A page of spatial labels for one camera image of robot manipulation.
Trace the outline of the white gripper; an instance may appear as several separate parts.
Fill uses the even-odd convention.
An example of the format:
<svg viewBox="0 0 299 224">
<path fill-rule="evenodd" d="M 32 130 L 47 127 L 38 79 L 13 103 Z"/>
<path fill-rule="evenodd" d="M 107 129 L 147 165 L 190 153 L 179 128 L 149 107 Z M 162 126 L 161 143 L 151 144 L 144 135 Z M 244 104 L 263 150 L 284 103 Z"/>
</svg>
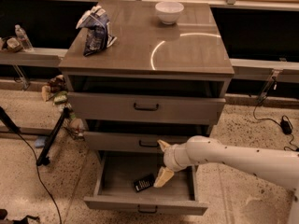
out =
<svg viewBox="0 0 299 224">
<path fill-rule="evenodd" d="M 174 172 L 179 172 L 189 166 L 189 156 L 185 145 L 170 145 L 164 140 L 158 140 L 157 143 L 164 153 L 166 167 L 160 168 L 153 187 L 161 188 L 174 176 Z"/>
</svg>

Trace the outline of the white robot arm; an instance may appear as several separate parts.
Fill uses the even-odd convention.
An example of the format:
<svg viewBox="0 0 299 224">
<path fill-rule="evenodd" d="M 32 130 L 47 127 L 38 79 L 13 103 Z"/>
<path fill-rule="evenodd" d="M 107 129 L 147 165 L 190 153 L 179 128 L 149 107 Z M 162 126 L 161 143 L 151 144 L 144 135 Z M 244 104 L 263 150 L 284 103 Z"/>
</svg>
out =
<svg viewBox="0 0 299 224">
<path fill-rule="evenodd" d="M 164 153 L 164 166 L 156 177 L 154 187 L 160 188 L 174 173 L 189 166 L 209 162 L 222 163 L 294 192 L 288 224 L 299 222 L 299 153 L 275 149 L 235 147 L 219 140 L 193 136 L 186 143 L 170 145 L 163 140 L 158 144 Z"/>
</svg>

